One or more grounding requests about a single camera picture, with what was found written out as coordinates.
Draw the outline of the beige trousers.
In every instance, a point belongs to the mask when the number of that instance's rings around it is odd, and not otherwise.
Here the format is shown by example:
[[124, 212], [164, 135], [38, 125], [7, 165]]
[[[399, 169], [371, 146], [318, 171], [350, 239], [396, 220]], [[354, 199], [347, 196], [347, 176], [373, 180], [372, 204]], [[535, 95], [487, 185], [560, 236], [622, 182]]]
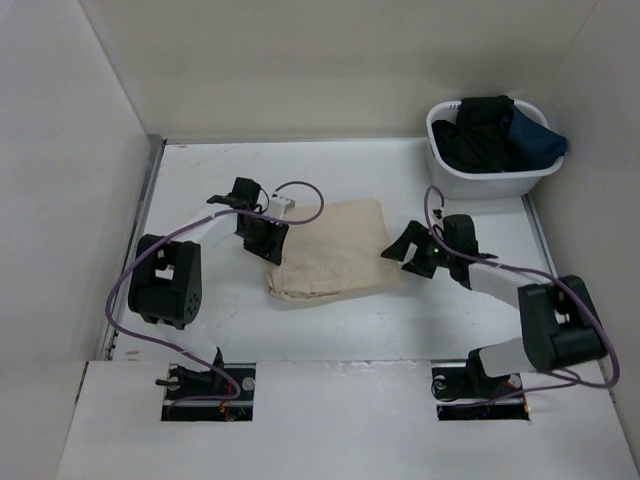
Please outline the beige trousers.
[[329, 302], [393, 288], [400, 269], [381, 257], [390, 244], [379, 201], [328, 204], [313, 222], [289, 229], [279, 266], [265, 265], [270, 294], [285, 301]]

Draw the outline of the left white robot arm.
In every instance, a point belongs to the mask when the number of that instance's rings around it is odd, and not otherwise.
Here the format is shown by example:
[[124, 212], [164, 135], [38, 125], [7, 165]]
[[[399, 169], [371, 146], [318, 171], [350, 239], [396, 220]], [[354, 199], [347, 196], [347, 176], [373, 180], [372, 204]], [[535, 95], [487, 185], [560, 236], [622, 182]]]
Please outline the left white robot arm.
[[146, 324], [182, 332], [195, 322], [203, 303], [202, 257], [206, 246], [233, 234], [242, 240], [245, 251], [279, 266], [284, 241], [294, 224], [285, 216], [294, 210], [295, 201], [276, 190], [261, 204], [263, 193], [256, 181], [238, 177], [229, 193], [211, 196], [192, 219], [176, 230], [164, 235], [143, 235], [133, 262], [123, 271], [107, 301], [107, 318], [119, 333], [170, 349], [199, 365], [192, 371], [189, 383], [202, 398], [219, 395], [224, 382], [231, 387], [232, 398], [239, 395], [241, 387], [214, 359], [206, 360], [171, 340], [118, 324], [113, 317], [114, 297], [128, 281], [127, 306], [132, 313]]

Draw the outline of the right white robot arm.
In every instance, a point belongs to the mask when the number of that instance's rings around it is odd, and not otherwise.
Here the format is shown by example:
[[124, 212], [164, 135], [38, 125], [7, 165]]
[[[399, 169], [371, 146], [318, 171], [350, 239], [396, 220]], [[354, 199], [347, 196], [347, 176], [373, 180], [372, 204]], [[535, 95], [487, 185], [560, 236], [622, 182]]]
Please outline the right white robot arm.
[[610, 358], [612, 373], [602, 386], [617, 384], [619, 360], [584, 281], [498, 263], [496, 256], [480, 252], [470, 216], [443, 216], [428, 226], [412, 221], [381, 255], [425, 278], [444, 268], [462, 287], [490, 295], [519, 314], [519, 337], [470, 351], [462, 368], [434, 369], [437, 398], [493, 400], [523, 372], [547, 374], [563, 387], [573, 386], [582, 380], [566, 376], [567, 368], [604, 357]]

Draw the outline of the white plastic basket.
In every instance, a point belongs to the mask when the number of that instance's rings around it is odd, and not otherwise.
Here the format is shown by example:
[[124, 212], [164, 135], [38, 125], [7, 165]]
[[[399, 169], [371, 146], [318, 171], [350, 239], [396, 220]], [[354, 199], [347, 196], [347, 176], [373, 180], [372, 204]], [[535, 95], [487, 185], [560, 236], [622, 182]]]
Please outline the white plastic basket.
[[537, 107], [504, 95], [439, 103], [425, 125], [426, 168], [448, 199], [526, 195], [560, 169], [568, 150]]

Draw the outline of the black garment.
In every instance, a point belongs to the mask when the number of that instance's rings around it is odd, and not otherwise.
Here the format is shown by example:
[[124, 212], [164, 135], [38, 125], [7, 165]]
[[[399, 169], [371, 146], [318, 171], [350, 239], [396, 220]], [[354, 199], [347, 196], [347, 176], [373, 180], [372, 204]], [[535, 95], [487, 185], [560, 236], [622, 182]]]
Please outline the black garment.
[[504, 95], [468, 97], [461, 101], [454, 122], [434, 121], [433, 138], [444, 162], [463, 173], [505, 172], [509, 157], [500, 120], [512, 105]]

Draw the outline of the navy blue garment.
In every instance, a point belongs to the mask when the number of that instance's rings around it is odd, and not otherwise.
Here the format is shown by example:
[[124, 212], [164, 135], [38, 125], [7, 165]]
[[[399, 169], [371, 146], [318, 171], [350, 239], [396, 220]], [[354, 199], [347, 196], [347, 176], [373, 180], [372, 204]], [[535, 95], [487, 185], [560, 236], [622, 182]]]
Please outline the navy blue garment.
[[500, 120], [509, 163], [508, 171], [550, 168], [568, 149], [567, 139], [536, 123], [516, 106]]

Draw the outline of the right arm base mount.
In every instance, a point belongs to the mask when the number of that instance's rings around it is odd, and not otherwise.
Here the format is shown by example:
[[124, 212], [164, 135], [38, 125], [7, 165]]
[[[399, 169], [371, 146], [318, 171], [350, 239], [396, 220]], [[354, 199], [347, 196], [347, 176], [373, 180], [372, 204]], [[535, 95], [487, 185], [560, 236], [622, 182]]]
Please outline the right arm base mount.
[[518, 374], [487, 377], [470, 365], [437, 365], [431, 393], [439, 421], [529, 420]]

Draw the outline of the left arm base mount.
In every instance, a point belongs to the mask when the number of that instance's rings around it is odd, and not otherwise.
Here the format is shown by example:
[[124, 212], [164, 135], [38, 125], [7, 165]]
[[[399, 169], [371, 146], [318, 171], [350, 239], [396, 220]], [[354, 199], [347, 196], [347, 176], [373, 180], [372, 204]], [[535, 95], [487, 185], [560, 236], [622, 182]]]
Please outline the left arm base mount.
[[226, 364], [227, 379], [208, 370], [194, 371], [171, 364], [164, 378], [161, 420], [164, 422], [249, 422], [256, 390], [255, 364]]

